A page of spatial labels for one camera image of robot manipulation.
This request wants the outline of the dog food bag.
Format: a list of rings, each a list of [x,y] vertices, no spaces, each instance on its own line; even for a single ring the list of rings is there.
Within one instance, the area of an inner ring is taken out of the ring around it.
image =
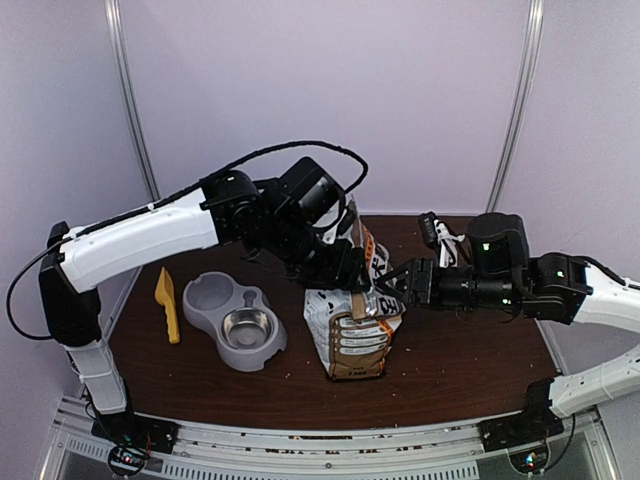
[[[392,269],[389,251],[361,220],[353,196],[342,220],[347,220],[347,214],[355,214],[355,219],[346,231],[338,233],[335,226],[324,239],[344,239],[350,246],[363,247],[366,271],[373,283]],[[374,287],[364,293],[307,289],[303,315],[328,378],[339,382],[383,375],[405,311],[399,300]]]

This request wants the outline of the yellow plastic scoop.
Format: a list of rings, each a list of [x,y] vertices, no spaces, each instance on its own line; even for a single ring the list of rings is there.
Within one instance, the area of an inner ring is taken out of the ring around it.
[[[176,309],[175,289],[171,275],[165,267],[159,273],[154,298],[164,309],[167,335],[172,345],[180,342],[180,331]]]

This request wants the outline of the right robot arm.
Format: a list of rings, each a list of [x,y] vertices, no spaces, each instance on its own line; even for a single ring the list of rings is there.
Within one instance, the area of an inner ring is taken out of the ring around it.
[[[420,218],[426,245],[454,255],[467,241],[464,266],[414,258],[378,277],[380,292],[406,306],[433,310],[491,309],[563,325],[606,325],[639,330],[639,284],[582,255],[529,253],[525,226],[516,214],[490,212],[473,218],[463,236],[442,235],[436,217]]]

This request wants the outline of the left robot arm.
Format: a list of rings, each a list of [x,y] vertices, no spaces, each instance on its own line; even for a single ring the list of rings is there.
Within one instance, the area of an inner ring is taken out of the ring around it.
[[[228,168],[110,220],[76,228],[56,224],[38,274],[45,319],[78,368],[96,413],[105,416],[106,429],[123,444],[144,433],[99,325],[99,284],[176,254],[241,242],[282,261],[305,288],[366,292],[371,280],[363,248],[346,239],[326,242],[317,224],[332,207],[344,207],[346,195],[304,157],[279,177],[253,180]]]

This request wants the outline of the grey double pet feeder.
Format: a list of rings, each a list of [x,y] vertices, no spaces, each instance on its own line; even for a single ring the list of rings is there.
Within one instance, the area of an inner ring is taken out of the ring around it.
[[[261,289],[223,272],[190,281],[182,297],[186,320],[207,333],[222,361],[240,372],[257,372],[287,347],[287,332]]]

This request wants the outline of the steel bowl in feeder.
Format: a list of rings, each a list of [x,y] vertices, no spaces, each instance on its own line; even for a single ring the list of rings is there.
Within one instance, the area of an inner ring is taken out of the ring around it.
[[[273,324],[268,315],[256,308],[239,308],[227,314],[221,324],[225,344],[237,350],[254,350],[262,347],[273,334]]]

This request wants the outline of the front aluminium rail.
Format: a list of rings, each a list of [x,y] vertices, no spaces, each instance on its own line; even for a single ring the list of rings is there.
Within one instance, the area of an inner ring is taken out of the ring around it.
[[[364,430],[272,430],[180,421],[169,453],[154,452],[141,479],[616,479],[596,411],[541,442],[488,451],[476,421]]]

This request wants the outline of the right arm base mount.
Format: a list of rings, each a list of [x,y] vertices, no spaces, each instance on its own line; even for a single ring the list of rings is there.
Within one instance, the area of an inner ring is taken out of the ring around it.
[[[563,421],[549,410],[522,411],[478,424],[486,452],[511,449],[564,432]]]

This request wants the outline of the right aluminium frame post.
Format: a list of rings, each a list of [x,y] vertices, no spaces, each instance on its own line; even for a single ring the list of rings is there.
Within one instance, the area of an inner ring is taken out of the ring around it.
[[[544,10],[544,0],[529,2],[516,88],[497,170],[485,207],[486,212],[497,210],[515,155],[538,63],[544,28]]]

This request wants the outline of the aluminium frame post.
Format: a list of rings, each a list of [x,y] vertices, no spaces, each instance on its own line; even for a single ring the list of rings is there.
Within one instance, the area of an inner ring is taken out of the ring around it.
[[[497,210],[515,155],[538,63],[544,28],[544,10],[544,0],[529,2],[516,88],[497,170],[485,207],[486,212]]]
[[[104,5],[107,27],[111,38],[120,89],[124,101],[125,116],[131,134],[136,160],[149,198],[151,200],[159,200],[159,187],[149,157],[134,91],[131,68],[127,55],[120,2],[117,0],[106,0]]]

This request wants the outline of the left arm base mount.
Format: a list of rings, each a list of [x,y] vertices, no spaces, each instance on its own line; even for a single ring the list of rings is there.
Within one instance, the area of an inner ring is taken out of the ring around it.
[[[91,434],[129,450],[171,454],[178,430],[175,422],[124,411],[109,415],[98,413]]]

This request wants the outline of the left aluminium frame post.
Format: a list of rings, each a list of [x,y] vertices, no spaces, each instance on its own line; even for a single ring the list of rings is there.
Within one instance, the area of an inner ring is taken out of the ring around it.
[[[131,68],[127,55],[120,2],[117,0],[106,0],[104,5],[107,27],[111,38],[120,89],[124,101],[125,116],[131,134],[136,160],[149,198],[151,200],[159,200],[159,187],[149,157],[134,91]]]

